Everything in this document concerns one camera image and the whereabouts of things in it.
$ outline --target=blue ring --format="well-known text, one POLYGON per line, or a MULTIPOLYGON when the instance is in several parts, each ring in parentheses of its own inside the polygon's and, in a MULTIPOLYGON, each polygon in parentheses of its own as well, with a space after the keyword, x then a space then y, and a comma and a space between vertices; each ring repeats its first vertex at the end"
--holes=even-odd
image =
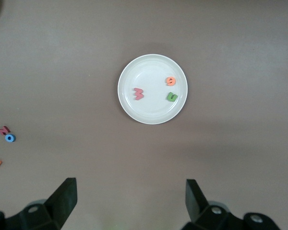
POLYGON ((16 140, 16 137, 13 134, 8 134, 8 135, 5 136, 5 140, 7 142, 14 142, 16 140))

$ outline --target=gray surface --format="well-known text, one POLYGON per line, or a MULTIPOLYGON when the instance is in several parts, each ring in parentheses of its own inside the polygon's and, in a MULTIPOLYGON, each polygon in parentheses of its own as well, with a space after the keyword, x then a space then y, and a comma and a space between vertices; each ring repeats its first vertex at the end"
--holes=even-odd
POLYGON ((76 177, 63 230, 179 230, 185 180, 288 230, 288 1, 0 1, 0 210, 76 177), (157 53, 184 70, 185 107, 133 121, 117 82, 157 53))

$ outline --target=white plate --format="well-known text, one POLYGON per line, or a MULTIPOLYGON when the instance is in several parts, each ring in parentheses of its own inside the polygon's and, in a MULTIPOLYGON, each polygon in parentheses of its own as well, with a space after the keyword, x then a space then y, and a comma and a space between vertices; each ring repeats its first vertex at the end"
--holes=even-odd
POLYGON ((175 117, 183 108, 188 94, 188 84, 180 66, 172 59, 158 54, 140 56, 130 62, 120 75, 118 95, 125 112, 134 120, 155 125, 175 117), (167 84, 174 77, 176 83, 167 84), (144 96, 136 100, 134 88, 142 89, 144 96), (178 97, 167 99, 172 92, 178 97))

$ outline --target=plate rim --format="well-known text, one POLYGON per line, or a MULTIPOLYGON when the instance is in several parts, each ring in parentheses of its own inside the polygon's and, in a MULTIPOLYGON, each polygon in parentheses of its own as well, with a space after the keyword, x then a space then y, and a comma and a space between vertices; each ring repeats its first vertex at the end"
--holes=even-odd
POLYGON ((187 77, 186 77, 184 71, 182 70, 182 68, 180 67, 180 65, 178 65, 178 63, 177 63, 176 61, 174 61, 173 59, 171 59, 171 58, 169 58, 169 57, 167 57, 167 56, 161 55, 161 54, 144 54, 144 55, 141 55, 141 56, 139 56, 139 57, 131 60, 131 61, 125 66, 125 68, 123 69, 123 71, 122 71, 121 74, 120 74, 120 78, 119 78, 119 81, 118 81, 118 84, 117 84, 117 93, 118 93, 118 98, 119 98, 119 101, 120 101, 120 105, 121 105, 121 107, 123 108, 123 110, 125 111, 125 113, 126 113, 129 117, 131 117, 133 120, 136 120, 137 122, 140 122, 140 123, 143 123, 143 124, 147 124, 147 125, 159 125, 159 124, 165 123, 165 122, 173 119, 174 117, 176 117, 177 114, 179 114, 180 111, 182 110, 182 108, 184 107, 184 105, 185 105, 185 103, 186 103, 186 101, 187 101, 187 97, 188 97, 188 81, 187 81, 187 77), (182 103, 181 108, 180 108, 173 116, 171 116, 171 118, 169 118, 169 119, 167 119, 167 120, 164 120, 164 121, 162 121, 162 122, 153 122, 153 123, 150 122, 150 123, 149 123, 149 122, 144 122, 144 121, 141 121, 141 120, 136 119, 135 117, 133 117, 132 115, 130 115, 130 114, 126 111, 126 109, 124 108, 124 106, 123 106, 123 104, 122 104, 121 98, 120 98, 120 92, 119 92, 119 89, 120 89, 120 80, 121 80, 121 77, 122 77, 123 73, 124 73, 125 70, 128 68, 128 66, 131 65, 133 62, 135 62, 137 59, 144 58, 144 57, 146 57, 146 56, 159 56, 159 57, 168 59, 168 60, 171 61, 171 62, 174 62, 174 63, 178 66, 178 68, 181 70, 181 72, 183 73, 184 79, 185 79, 185 83, 186 83, 186 96, 185 96, 185 98, 184 98, 184 100, 183 100, 183 103, 182 103))

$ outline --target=round white plate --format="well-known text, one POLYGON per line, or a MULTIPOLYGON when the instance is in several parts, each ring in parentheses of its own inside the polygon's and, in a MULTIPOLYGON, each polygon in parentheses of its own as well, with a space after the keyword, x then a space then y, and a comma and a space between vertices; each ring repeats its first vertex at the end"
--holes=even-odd
POLYGON ((183 108, 188 84, 180 66, 172 59, 158 54, 140 56, 130 62, 120 75, 118 95, 125 112, 134 120, 155 125, 175 117, 183 108), (174 77, 176 83, 167 84, 174 77), (136 100, 134 89, 143 90, 143 98, 136 100), (177 95, 169 101, 168 94, 177 95))

